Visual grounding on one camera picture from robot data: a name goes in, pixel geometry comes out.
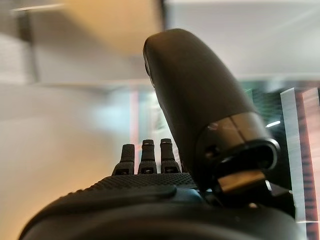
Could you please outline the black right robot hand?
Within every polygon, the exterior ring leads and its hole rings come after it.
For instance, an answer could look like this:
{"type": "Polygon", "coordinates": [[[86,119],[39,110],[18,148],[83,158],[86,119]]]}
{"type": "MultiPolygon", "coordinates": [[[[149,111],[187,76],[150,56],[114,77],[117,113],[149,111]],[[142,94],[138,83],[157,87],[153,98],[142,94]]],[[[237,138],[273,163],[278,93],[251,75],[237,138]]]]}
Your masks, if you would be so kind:
{"type": "Polygon", "coordinates": [[[148,37],[146,72],[172,138],[125,144],[112,175],[58,198],[22,240],[304,240],[292,193],[266,173],[280,146],[218,56],[183,29],[148,37]]]}

